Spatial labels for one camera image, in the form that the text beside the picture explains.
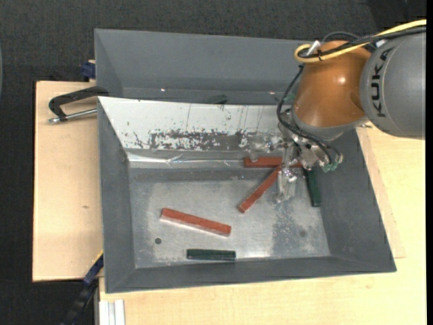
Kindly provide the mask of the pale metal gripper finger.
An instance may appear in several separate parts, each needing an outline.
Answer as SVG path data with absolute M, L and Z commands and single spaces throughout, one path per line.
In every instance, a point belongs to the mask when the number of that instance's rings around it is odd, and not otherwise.
M 276 195 L 276 201 L 278 203 L 281 203 L 286 200 L 287 198 L 287 179 L 285 176 L 285 173 L 278 169 L 277 171 L 277 195 Z
M 288 176 L 288 182 L 286 187 L 286 198 L 293 199 L 296 195 L 296 187 L 297 187 L 298 176 L 296 174 L 291 174 Z

